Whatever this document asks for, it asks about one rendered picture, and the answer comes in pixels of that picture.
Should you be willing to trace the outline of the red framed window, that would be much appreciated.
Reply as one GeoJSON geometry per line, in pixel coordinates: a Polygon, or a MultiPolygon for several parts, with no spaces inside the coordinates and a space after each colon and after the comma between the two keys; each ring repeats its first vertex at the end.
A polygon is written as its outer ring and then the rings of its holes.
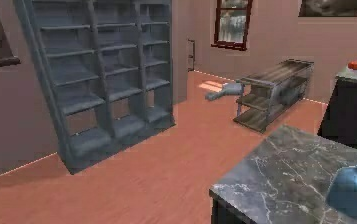
{"type": "Polygon", "coordinates": [[[212,47],[247,50],[253,0],[217,0],[212,47]]]}

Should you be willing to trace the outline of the black cabinet grey top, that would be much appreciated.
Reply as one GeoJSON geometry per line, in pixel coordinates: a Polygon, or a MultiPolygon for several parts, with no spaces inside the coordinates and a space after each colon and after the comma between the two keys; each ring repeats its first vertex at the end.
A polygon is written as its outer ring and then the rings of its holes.
{"type": "Polygon", "coordinates": [[[318,135],[357,149],[357,70],[346,67],[336,75],[318,135]]]}

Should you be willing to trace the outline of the wooden low shelf table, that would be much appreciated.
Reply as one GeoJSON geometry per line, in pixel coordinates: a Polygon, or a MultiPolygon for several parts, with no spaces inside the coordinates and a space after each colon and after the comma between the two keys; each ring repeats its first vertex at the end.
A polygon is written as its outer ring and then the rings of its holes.
{"type": "Polygon", "coordinates": [[[264,133],[266,128],[306,92],[314,63],[287,59],[260,73],[237,80],[250,91],[241,93],[235,123],[264,133]]]}

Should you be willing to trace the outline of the grey blue shelf unit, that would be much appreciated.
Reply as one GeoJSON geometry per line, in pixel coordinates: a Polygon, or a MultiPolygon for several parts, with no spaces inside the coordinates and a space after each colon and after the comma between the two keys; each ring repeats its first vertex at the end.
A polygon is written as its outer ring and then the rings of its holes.
{"type": "Polygon", "coordinates": [[[13,0],[75,174],[174,126],[172,0],[13,0]]]}

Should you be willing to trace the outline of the dark framed picture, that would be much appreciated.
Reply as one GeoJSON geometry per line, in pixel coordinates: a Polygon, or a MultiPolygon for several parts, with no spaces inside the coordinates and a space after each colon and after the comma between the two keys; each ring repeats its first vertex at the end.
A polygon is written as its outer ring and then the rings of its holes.
{"type": "Polygon", "coordinates": [[[300,17],[357,17],[357,0],[302,0],[300,17]]]}

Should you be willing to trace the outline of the grey marble counter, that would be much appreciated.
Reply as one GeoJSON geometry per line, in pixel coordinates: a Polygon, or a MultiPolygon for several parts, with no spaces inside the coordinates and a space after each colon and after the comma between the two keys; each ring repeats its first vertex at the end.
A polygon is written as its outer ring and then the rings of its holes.
{"type": "Polygon", "coordinates": [[[282,125],[209,189],[211,224],[357,224],[326,203],[357,149],[282,125]]]}

